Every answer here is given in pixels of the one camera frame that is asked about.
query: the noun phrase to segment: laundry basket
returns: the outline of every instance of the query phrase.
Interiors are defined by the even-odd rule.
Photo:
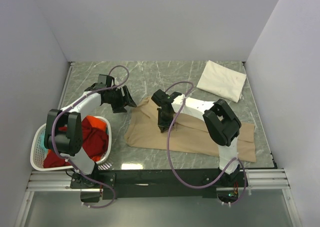
[[[111,127],[110,123],[107,119],[101,117],[101,116],[95,116],[96,118],[102,120],[106,123],[107,129],[106,132],[109,135],[109,141],[108,141],[108,149],[107,151],[101,156],[101,159],[97,161],[96,163],[102,164],[106,159],[108,158],[110,151],[111,151],[111,142],[112,142],[112,134],[111,134]],[[71,165],[69,166],[61,166],[61,167],[53,167],[53,168],[44,168],[44,160],[47,157],[47,153],[44,149],[40,147],[40,136],[43,134],[43,132],[46,131],[46,124],[43,124],[35,133],[35,136],[33,138],[32,147],[31,147],[31,154],[30,154],[30,162],[33,168],[35,168],[37,171],[60,171],[60,170],[66,170],[66,169],[72,169],[73,167]]]

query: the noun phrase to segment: white wall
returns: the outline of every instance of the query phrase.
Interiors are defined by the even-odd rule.
[[[68,63],[34,0],[0,0],[0,226],[14,225],[36,130],[56,108]]]
[[[278,0],[35,1],[69,61],[245,61]]]
[[[320,1],[279,0],[246,71],[306,227],[319,226]]]

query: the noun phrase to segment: marble tabletop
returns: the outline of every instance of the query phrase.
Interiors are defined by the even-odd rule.
[[[229,69],[245,73],[240,61],[216,61]],[[72,62],[70,75],[67,78],[61,107],[76,100],[83,91],[97,82],[99,74],[108,74],[115,65],[125,65],[130,71],[126,83],[132,98],[139,104],[147,96],[158,89],[166,89],[177,81],[189,80],[195,85],[206,65],[206,61],[102,61],[102,62]],[[124,79],[126,72],[115,69],[112,76],[119,82]],[[186,84],[172,88],[172,91],[185,93]],[[217,101],[219,96],[194,88],[190,96],[204,101]],[[227,100],[235,114],[242,122],[253,123],[256,163],[245,162],[247,168],[273,168],[272,155],[258,114],[248,80],[245,81],[242,96],[238,103]],[[103,104],[91,114],[108,119],[112,131],[111,152],[100,166],[100,169],[169,169],[165,150],[130,147],[125,143],[124,134],[127,132],[131,107],[126,107],[127,113],[113,114],[110,105]],[[205,154],[172,152],[172,162],[177,169],[187,168],[217,168],[219,158]]]

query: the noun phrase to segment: white cloth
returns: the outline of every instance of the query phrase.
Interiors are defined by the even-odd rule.
[[[246,77],[209,60],[196,87],[237,103]]]

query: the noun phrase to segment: gray floor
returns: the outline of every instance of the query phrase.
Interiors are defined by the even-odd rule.
[[[201,197],[122,198],[102,209],[78,192],[36,192],[26,227],[291,227],[282,190],[256,190],[231,208]]]
[[[217,61],[218,64],[229,69],[245,73],[240,61]],[[206,61],[103,61],[103,62],[74,62],[71,64],[71,73],[62,100],[62,107],[76,100],[83,91],[95,83],[99,74],[108,74],[109,70],[117,65],[126,65],[130,71],[130,77],[126,85],[132,98],[138,104],[143,98],[152,95],[158,89],[165,89],[174,82],[189,80],[197,85],[206,65]],[[126,72],[119,68],[112,72],[120,82]],[[185,93],[186,84],[173,88],[172,91]],[[220,97],[194,88],[191,96],[204,101],[216,101]],[[253,99],[248,80],[245,81],[242,97],[238,103],[227,101],[238,118],[243,122],[255,124],[254,142],[256,163],[245,162],[247,168],[274,167],[270,148],[259,118],[259,114]],[[102,116],[109,120],[112,129],[112,149],[110,156],[102,169],[169,169],[165,150],[144,149],[130,147],[125,143],[126,133],[130,119],[131,108],[128,113],[113,114],[108,104],[98,107],[91,114]],[[177,169],[180,168],[217,168],[219,158],[205,154],[193,154],[173,152],[172,162]]]

